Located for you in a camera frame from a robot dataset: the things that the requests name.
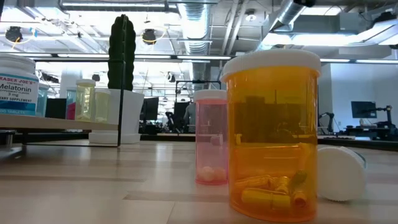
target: plant pot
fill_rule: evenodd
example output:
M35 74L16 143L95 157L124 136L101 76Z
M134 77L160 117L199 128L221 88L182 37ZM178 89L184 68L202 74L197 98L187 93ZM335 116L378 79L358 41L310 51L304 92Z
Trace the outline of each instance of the plant pot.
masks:
M108 123L119 123L119 102L120 90L109 90L111 97L109 98L108 107ZM121 130L121 144L134 144L140 141L139 115L144 102L144 95L134 93L131 91L124 91L123 97L123 116L122 116L122 130ZM88 135L90 143L97 144L117 144L117 131L99 131L93 130Z

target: cactus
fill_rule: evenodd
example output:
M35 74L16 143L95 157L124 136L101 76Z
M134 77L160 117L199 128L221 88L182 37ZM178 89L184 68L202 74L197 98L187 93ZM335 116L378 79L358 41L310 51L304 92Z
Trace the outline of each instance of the cactus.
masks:
M126 18L126 40L124 40L123 20ZM132 81L134 79L132 72L134 71L134 52L136 51L136 32L132 22L126 15L116 18L111 29L111 37L109 38L109 60L124 60L126 54L126 90L132 91ZM120 89L123 75L121 63L108 62L108 88Z

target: desk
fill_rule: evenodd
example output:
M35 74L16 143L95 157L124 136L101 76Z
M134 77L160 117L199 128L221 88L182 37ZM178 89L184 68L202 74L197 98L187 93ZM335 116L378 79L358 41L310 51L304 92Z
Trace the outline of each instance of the desk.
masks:
M351 203L320 198L313 223L397 223L398 152L354 150L368 161L367 194ZM193 142L141 141L120 153L29 146L1 166L1 223L265 223L231 209L226 185L195 184L194 170Z

